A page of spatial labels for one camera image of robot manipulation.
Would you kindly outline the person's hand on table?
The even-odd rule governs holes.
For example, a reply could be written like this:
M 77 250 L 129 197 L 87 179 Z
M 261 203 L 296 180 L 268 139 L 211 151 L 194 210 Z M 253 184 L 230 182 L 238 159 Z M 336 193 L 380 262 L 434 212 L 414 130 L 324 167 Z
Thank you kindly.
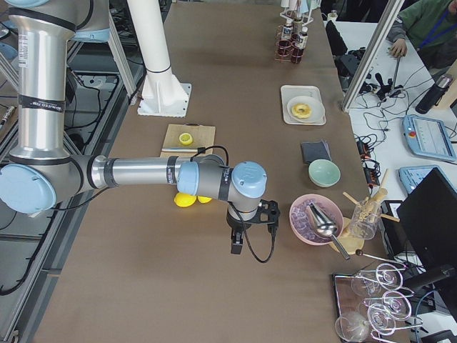
M 404 57 L 407 54 L 407 51 L 406 40 L 400 38 L 392 43 L 389 53 L 391 56 L 398 58 Z

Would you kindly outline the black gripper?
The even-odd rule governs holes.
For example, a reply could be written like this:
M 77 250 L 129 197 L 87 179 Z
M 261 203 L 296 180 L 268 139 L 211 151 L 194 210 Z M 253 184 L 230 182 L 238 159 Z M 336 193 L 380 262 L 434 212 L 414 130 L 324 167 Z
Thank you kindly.
M 243 218 L 236 210 L 229 209 L 227 211 L 226 221 L 231 227 L 231 253 L 240 254 L 243 248 Z

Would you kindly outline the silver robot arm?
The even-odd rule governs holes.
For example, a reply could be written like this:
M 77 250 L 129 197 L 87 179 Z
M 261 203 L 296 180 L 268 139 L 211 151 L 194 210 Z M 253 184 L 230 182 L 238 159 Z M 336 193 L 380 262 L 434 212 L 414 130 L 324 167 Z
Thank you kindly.
M 92 189 L 129 184 L 174 184 L 184 194 L 228 203 L 231 251 L 239 254 L 246 230 L 278 212 L 263 200 L 267 176 L 252 161 L 227 166 L 214 155 L 115 159 L 72 155 L 63 145 L 67 43 L 110 37 L 107 1 L 10 1 L 19 31 L 19 140 L 1 169 L 1 200 L 23 214 L 53 209 Z

